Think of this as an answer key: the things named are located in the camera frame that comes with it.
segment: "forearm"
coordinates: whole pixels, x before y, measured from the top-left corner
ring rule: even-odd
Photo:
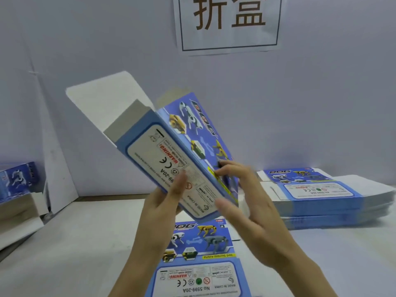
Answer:
[[[143,297],[157,264],[132,250],[108,297]]]
[[[337,297],[320,267],[305,254],[278,271],[295,297]]]

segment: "toy box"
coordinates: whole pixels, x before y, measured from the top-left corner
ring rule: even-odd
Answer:
[[[39,181],[34,162],[23,165],[0,165],[0,203],[29,192]]]
[[[194,220],[218,217],[216,198],[237,204],[236,179],[214,175],[218,160],[232,157],[193,93],[160,100],[164,105],[156,112],[134,78],[121,72],[70,87],[66,94],[164,191],[186,171],[188,183],[180,204]]]
[[[336,215],[363,208],[362,195],[341,181],[312,168],[264,170],[262,182],[281,216]]]
[[[145,297],[250,297],[225,219],[176,223]]]

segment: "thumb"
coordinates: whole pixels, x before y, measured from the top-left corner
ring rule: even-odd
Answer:
[[[259,227],[248,217],[246,217],[242,211],[229,200],[225,198],[218,198],[215,201],[215,205],[220,214],[233,225],[244,241],[249,240],[251,234],[257,227]]]
[[[164,201],[161,206],[165,207],[164,210],[175,211],[181,197],[183,196],[184,190],[186,189],[187,175],[185,171],[182,171],[175,177],[171,187],[168,190]]]

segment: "ce mark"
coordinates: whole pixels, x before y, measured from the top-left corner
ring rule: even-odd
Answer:
[[[185,287],[186,284],[187,284],[187,281],[186,281],[185,279],[183,279],[183,281],[184,281],[183,287]],[[181,286],[181,281],[178,280],[178,281],[177,281],[177,287],[180,287],[180,286]]]
[[[164,164],[164,163],[166,163],[166,157],[164,157],[164,159],[163,159],[163,160],[160,160],[160,163],[161,163],[161,164]],[[169,162],[169,167],[165,166],[165,168],[167,168],[167,169],[170,169],[170,168],[172,168],[172,162]]]

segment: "right hand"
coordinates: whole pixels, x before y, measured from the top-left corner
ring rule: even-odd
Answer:
[[[247,218],[225,198],[216,199],[219,212],[235,227],[252,254],[264,265],[278,272],[296,257],[306,257],[279,216],[273,202],[250,168],[234,161],[220,161],[217,176],[235,176],[245,192],[250,210]]]

